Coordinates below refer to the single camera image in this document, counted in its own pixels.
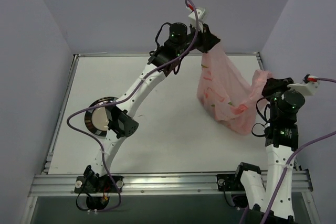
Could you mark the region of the pink plastic bag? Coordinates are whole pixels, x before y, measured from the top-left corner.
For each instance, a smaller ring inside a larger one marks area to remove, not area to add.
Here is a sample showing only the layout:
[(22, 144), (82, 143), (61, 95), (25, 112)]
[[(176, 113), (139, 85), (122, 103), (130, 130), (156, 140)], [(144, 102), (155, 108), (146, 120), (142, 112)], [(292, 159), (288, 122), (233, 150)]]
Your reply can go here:
[(230, 130), (248, 135), (256, 123), (256, 103), (270, 71), (255, 70), (249, 84), (225, 54), (221, 43), (203, 53), (197, 98), (206, 112)]

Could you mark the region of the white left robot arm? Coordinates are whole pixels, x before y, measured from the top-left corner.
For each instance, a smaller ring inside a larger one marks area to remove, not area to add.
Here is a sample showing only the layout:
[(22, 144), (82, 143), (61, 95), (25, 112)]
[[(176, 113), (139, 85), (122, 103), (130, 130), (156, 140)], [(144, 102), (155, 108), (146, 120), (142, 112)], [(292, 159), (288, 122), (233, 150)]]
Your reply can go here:
[(105, 108), (108, 119), (106, 141), (95, 162), (84, 172), (85, 176), (90, 175), (87, 186), (92, 191), (100, 192), (105, 188), (109, 167), (121, 144), (138, 129), (134, 116), (150, 92), (171, 72), (178, 73), (182, 59), (191, 50), (206, 53), (219, 42), (207, 24), (199, 29), (183, 23), (169, 25), (168, 39), (150, 52), (148, 63), (134, 84), (116, 100), (116, 105)]

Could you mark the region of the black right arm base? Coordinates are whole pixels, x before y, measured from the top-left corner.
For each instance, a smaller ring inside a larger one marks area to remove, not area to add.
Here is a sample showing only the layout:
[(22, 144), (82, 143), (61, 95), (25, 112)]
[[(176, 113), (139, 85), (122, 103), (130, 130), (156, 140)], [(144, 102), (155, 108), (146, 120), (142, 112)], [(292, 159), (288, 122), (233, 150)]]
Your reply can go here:
[(233, 208), (260, 210), (265, 199), (265, 187), (259, 166), (241, 162), (235, 173), (218, 174), (218, 190), (224, 193), (226, 203)]

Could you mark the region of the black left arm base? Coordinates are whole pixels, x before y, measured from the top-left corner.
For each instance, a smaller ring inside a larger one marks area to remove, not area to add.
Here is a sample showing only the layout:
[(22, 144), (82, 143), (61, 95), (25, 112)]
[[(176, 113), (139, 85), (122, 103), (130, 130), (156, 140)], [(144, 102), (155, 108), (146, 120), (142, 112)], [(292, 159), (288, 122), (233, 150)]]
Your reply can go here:
[[(123, 176), (112, 175), (100, 176), (94, 173), (91, 166), (87, 166), (83, 175), (78, 176), (75, 182), (74, 193), (77, 194), (76, 207), (85, 212), (106, 212), (116, 209), (121, 204), (121, 192), (124, 185)], [(110, 196), (118, 194), (118, 203), (108, 208)]]

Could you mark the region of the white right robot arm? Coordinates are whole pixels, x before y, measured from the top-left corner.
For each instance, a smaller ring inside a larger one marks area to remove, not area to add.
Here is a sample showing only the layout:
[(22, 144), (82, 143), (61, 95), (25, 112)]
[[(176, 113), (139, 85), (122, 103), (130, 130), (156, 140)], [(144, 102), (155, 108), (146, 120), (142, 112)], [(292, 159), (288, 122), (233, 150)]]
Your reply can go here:
[(260, 167), (240, 163), (233, 182), (244, 189), (247, 197), (241, 223), (294, 223), (292, 206), (292, 173), (298, 149), (297, 113), (304, 105), (304, 96), (293, 89), (291, 78), (267, 80), (262, 98), (268, 101), (269, 116), (263, 137), (267, 153), (267, 179)]

